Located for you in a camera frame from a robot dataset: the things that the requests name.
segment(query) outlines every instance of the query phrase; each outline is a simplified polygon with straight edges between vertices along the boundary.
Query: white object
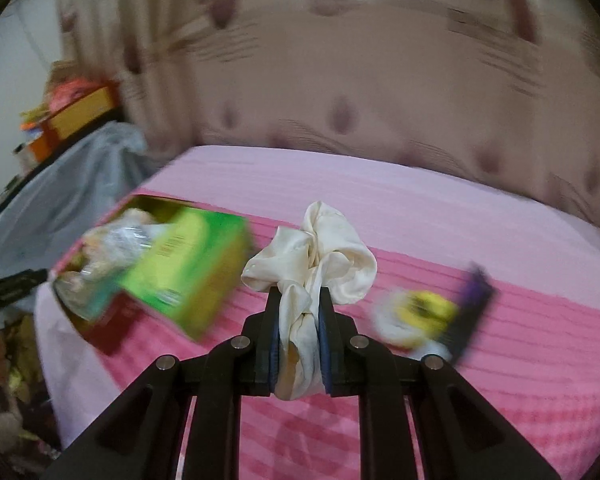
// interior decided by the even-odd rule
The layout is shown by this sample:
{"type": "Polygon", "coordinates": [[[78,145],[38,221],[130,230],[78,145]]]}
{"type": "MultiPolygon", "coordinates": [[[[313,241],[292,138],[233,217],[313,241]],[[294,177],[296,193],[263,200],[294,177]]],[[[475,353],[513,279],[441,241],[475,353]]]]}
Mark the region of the white object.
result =
{"type": "Polygon", "coordinates": [[[28,144],[19,144],[17,148],[13,150],[13,155],[16,156],[20,163],[21,176],[27,176],[29,172],[38,165],[36,156],[33,154],[28,144]]]}
{"type": "Polygon", "coordinates": [[[435,354],[442,357],[445,361],[451,359],[451,352],[442,343],[427,339],[424,343],[417,348],[411,350],[407,357],[420,361],[425,355],[435,354]]]}
{"type": "Polygon", "coordinates": [[[312,203],[301,229],[280,226],[271,243],[249,260],[245,285],[260,292],[278,286],[280,368],[275,394],[293,400],[322,392],[318,350],[320,288],[328,286],[334,304],[365,297],[378,264],[342,213],[312,203]]]}

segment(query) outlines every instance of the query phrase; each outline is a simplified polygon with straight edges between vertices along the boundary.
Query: blue gripper pad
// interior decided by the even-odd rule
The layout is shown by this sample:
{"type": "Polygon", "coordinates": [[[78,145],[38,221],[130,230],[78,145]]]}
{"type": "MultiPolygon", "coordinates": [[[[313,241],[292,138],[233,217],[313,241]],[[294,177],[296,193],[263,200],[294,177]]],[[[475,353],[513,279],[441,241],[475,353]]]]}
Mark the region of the blue gripper pad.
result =
{"type": "Polygon", "coordinates": [[[278,367],[280,366],[280,323],[276,316],[269,348],[269,391],[273,393],[278,382],[278,367]]]}
{"type": "Polygon", "coordinates": [[[318,346],[320,349],[320,372],[322,384],[328,394],[331,394],[333,382],[331,381],[331,353],[329,352],[329,339],[324,316],[318,318],[318,346]]]}

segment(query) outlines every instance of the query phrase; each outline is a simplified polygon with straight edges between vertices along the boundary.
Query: beige curtain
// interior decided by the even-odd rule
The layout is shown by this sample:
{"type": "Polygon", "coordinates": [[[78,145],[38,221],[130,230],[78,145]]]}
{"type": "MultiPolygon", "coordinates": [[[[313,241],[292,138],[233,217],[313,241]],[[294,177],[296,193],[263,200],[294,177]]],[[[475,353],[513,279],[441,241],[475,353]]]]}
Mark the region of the beige curtain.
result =
{"type": "Polygon", "coordinates": [[[600,39],[526,0],[58,0],[154,154],[196,144],[421,166],[600,226],[600,39]]]}

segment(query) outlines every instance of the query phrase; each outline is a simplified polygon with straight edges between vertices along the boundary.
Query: cardboard box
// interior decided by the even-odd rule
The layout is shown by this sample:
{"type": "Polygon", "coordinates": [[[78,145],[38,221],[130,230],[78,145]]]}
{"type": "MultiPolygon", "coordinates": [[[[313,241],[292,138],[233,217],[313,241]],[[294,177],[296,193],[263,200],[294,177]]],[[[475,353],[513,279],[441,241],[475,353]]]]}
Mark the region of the cardboard box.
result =
{"type": "Polygon", "coordinates": [[[199,338],[240,283],[249,249],[244,218],[184,207],[119,283],[187,335],[199,338]]]}
{"type": "MultiPolygon", "coordinates": [[[[194,208],[179,200],[136,195],[106,222],[129,208],[151,213],[171,226],[118,280],[120,291],[104,313],[89,322],[71,312],[56,294],[82,337],[105,354],[115,352],[144,310],[199,338],[221,309],[224,298],[240,282],[250,256],[247,221],[239,216],[194,208]]],[[[74,247],[58,275],[80,270],[81,245],[74,247]]]]}

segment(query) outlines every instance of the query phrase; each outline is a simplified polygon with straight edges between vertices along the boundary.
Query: yellow object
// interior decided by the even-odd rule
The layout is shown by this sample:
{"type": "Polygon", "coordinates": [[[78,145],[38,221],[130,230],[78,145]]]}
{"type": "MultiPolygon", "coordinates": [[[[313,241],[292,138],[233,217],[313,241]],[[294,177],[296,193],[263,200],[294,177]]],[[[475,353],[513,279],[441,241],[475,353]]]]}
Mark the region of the yellow object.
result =
{"type": "Polygon", "coordinates": [[[33,108],[32,110],[26,110],[24,112],[20,112],[20,118],[23,123],[32,123],[31,126],[35,126],[44,119],[49,114],[49,108],[46,103],[42,103],[37,108],[33,108]]]}
{"type": "Polygon", "coordinates": [[[51,126],[63,140],[112,108],[114,103],[109,89],[100,88],[51,117],[51,126]]]}
{"type": "Polygon", "coordinates": [[[184,207],[120,286],[193,338],[239,284],[250,251],[244,218],[184,207]]]}
{"type": "Polygon", "coordinates": [[[396,315],[402,322],[421,330],[429,339],[444,332],[457,311],[455,303],[428,290],[412,292],[396,307],[396,315]]]}

